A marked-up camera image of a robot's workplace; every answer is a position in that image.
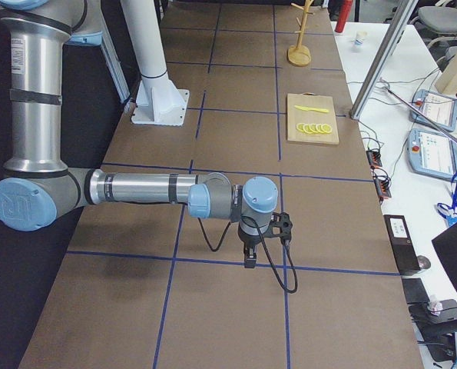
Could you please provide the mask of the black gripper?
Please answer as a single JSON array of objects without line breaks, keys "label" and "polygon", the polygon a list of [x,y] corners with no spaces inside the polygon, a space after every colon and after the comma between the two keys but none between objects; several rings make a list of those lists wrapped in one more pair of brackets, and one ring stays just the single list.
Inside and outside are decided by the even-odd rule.
[{"label": "black gripper", "polygon": [[271,236],[271,228],[268,224],[257,227],[254,221],[240,221],[238,236],[243,242],[244,267],[254,268],[257,263],[257,245]]}]

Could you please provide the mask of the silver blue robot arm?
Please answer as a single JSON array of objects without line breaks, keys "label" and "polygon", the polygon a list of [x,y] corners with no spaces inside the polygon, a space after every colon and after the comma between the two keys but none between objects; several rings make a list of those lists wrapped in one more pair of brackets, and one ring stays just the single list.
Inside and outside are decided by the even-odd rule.
[{"label": "silver blue robot arm", "polygon": [[185,204],[198,219],[237,224],[244,265],[273,234],[278,190],[265,177],[243,185],[207,175],[106,173],[70,168],[61,154],[61,72],[64,45],[113,46],[98,1],[2,1],[11,34],[12,157],[0,181],[0,221],[36,231],[68,212],[102,202]]}]

